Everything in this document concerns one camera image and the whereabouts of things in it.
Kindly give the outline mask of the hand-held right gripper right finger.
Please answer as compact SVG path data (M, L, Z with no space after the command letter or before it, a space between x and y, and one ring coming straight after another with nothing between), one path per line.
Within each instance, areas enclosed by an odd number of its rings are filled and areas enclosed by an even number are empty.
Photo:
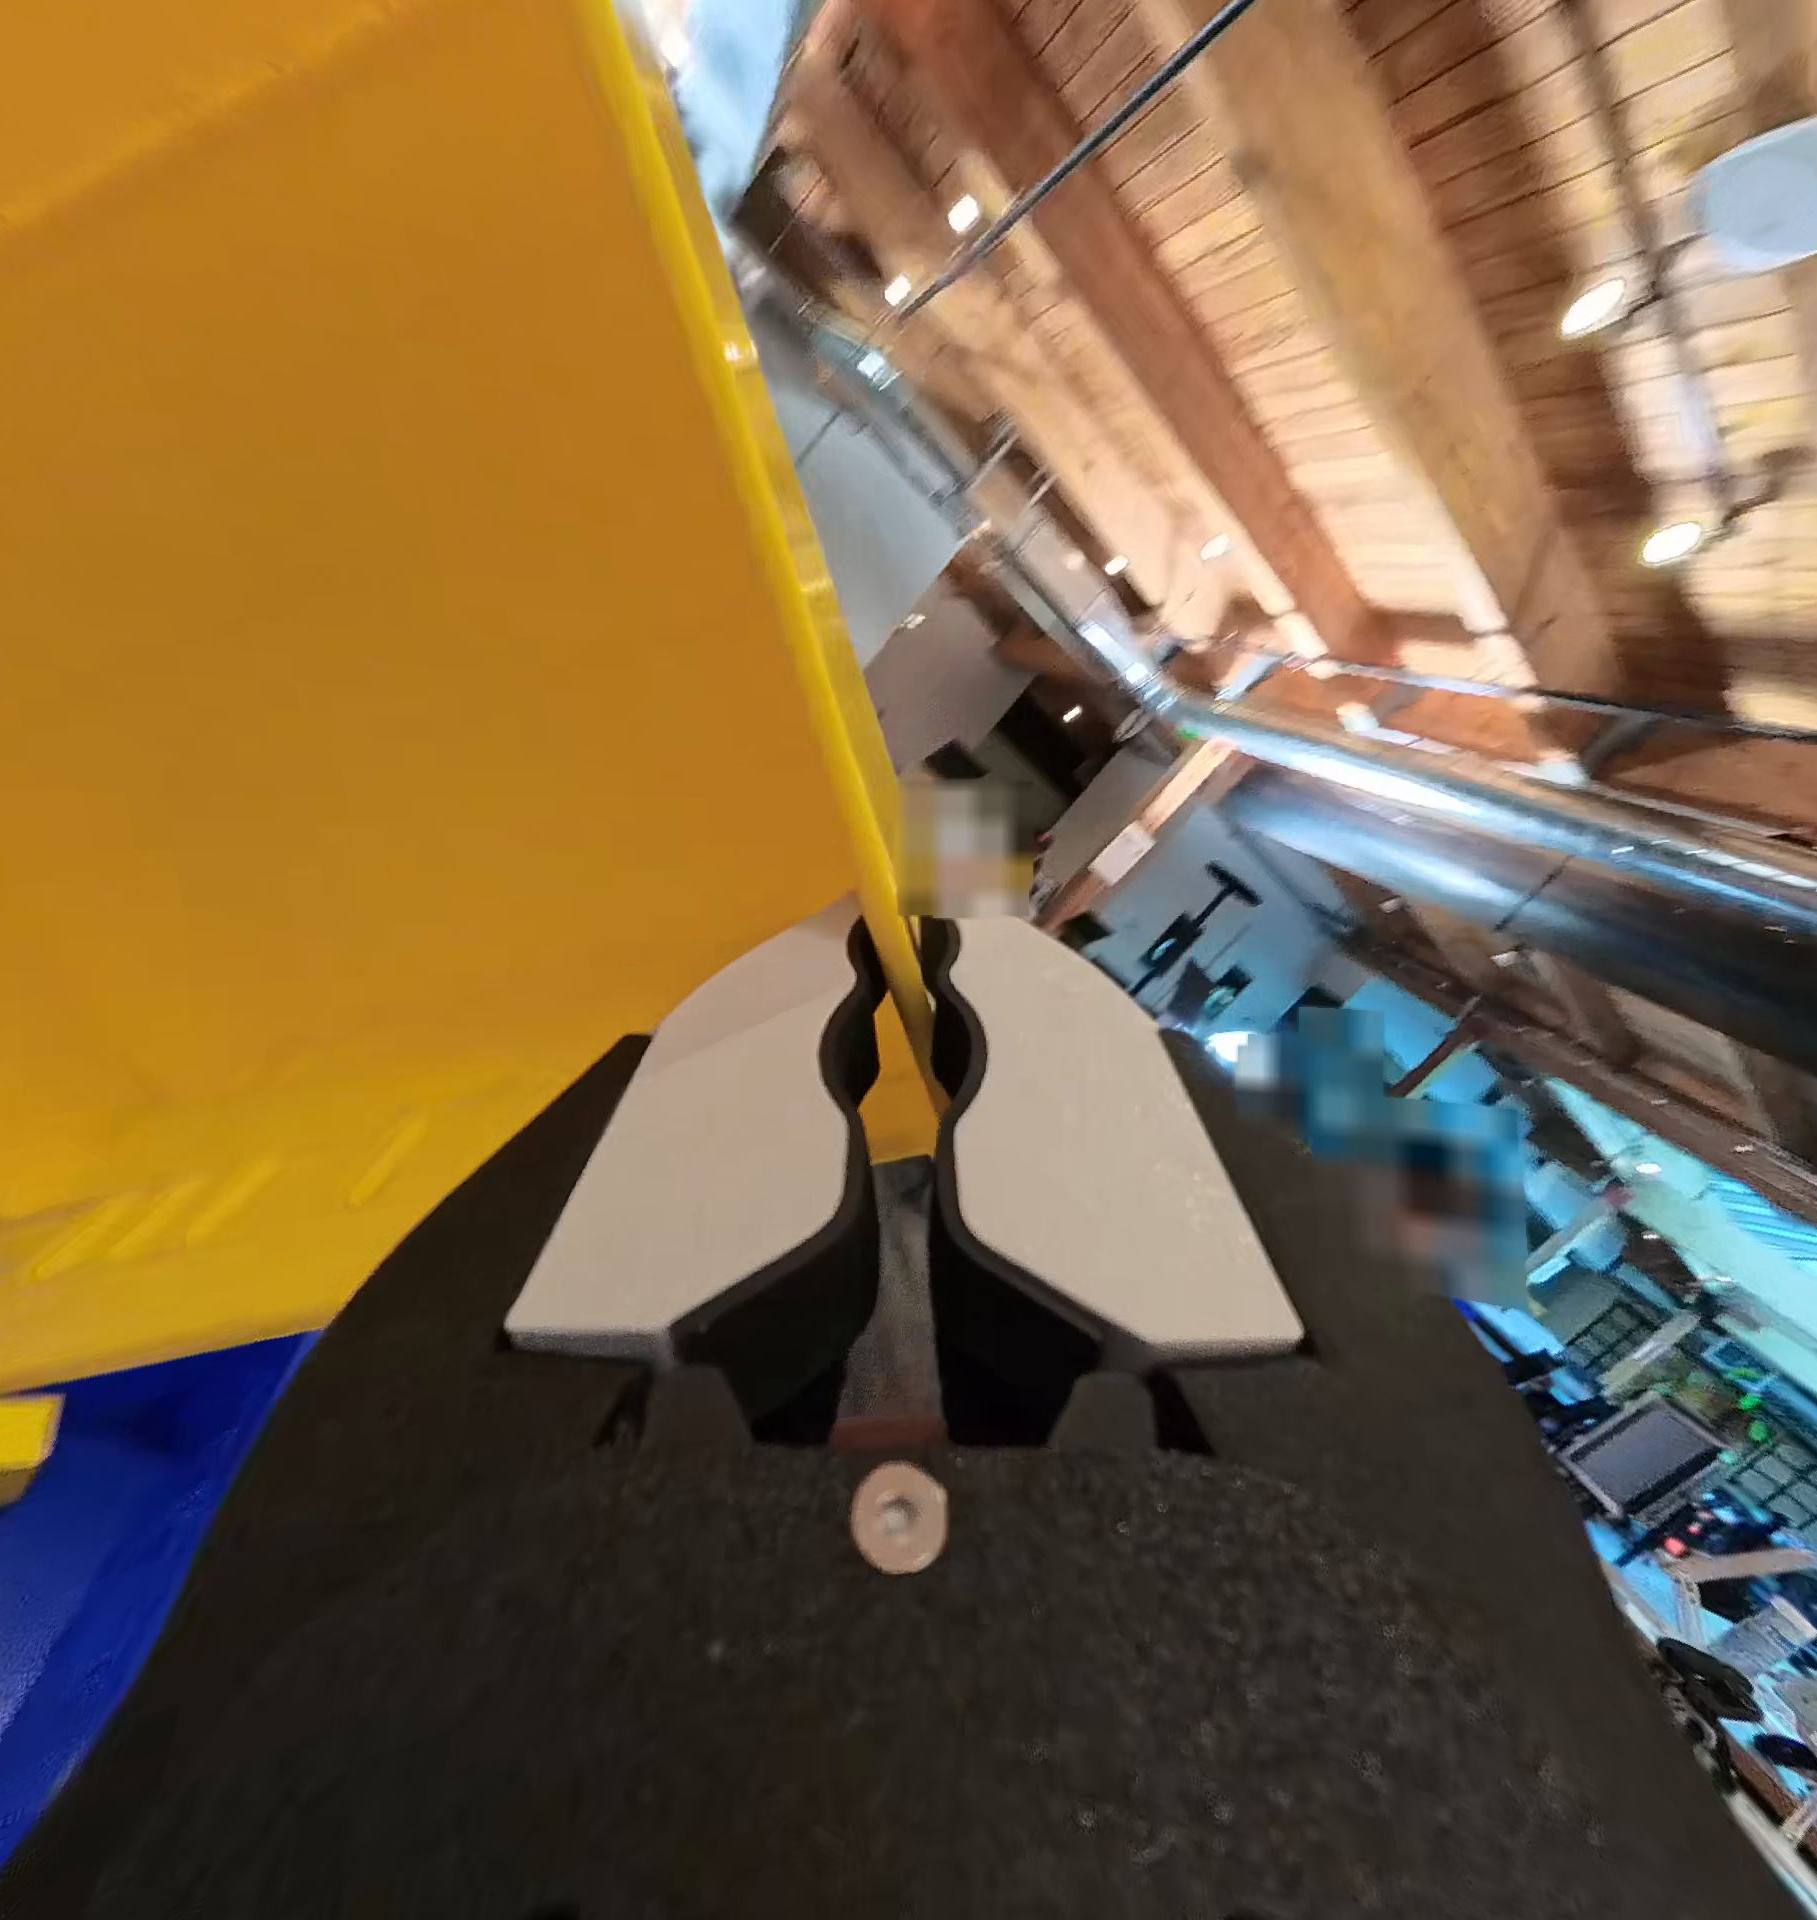
M1158 1023L1024 919L930 919L944 1425L1042 1444L1075 1391L1297 1356L1305 1325Z

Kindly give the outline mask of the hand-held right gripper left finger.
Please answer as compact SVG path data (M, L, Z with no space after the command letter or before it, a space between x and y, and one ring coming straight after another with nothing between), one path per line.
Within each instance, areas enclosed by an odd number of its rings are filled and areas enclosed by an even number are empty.
M861 1104L886 997L855 900L687 993L617 1094L508 1344L655 1378L715 1369L751 1427L830 1417L879 1296Z

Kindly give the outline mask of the yellow plastic box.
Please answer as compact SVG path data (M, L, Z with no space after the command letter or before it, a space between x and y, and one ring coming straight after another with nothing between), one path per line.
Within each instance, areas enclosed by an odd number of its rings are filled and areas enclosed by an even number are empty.
M896 776L621 4L0 4L0 1396L324 1327Z

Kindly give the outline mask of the blue plastic box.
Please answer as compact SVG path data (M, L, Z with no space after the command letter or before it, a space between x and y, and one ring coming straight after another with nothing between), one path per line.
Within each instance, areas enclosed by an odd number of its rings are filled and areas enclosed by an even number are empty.
M107 1731L223 1503L348 1282L183 1246L109 1258L89 1218L0 1270L0 1399L61 1401L0 1506L0 1872Z

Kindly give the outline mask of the black round-top pole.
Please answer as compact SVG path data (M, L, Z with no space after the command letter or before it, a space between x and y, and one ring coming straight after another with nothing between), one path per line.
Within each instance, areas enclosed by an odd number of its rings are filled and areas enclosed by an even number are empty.
M1225 907L1245 907L1257 909L1262 907L1262 894L1250 888L1239 872L1233 872L1221 860L1204 860L1204 876L1210 880L1207 900L1190 900L1186 901L1182 912L1169 924L1169 936L1163 945L1169 948L1169 958L1187 958L1198 944L1207 936L1210 924L1225 909Z

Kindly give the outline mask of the metal ceiling rod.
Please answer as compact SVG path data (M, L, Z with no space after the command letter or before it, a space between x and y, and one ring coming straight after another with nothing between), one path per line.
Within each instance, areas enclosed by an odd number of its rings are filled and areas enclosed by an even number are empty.
M1020 226L1025 226L1037 209L1077 178L1096 157L1102 157L1117 138L1146 115L1198 63L1225 39L1244 17L1257 9L1257 3L1221 4L1210 18L1186 35L1149 76L1136 84L1102 121L1081 133L1077 143L1057 158L1040 181L1018 193L1005 211L975 226L966 245L956 251L948 263L926 283L913 287L903 301L889 308L892 322L908 322L925 308L936 303L954 287L966 283L979 266L984 266Z

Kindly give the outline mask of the silver ventilation duct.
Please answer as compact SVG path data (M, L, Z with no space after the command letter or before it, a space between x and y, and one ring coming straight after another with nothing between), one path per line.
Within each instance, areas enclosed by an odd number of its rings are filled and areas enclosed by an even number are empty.
M962 549L967 479L900 372L861 372L870 349L841 328L777 315L761 354L830 585L870 664ZM1720 948L1725 966L1736 966L1736 948L1817 953L1812 852L1304 719L1268 719L1245 701L1203 701L1105 620L1069 618L994 526L975 539L988 547L993 583L1135 719L1271 766L1262 829L1312 859L1482 924L1537 924L1542 945L1653 948L1703 922L1713 931L1700 941Z

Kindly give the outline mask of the large dark ventilation duct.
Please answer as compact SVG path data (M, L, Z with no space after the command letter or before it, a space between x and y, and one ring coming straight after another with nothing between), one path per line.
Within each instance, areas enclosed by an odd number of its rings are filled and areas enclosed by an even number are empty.
M1817 1077L1817 884L1659 835L1490 822L1259 769L1245 829L1540 948Z

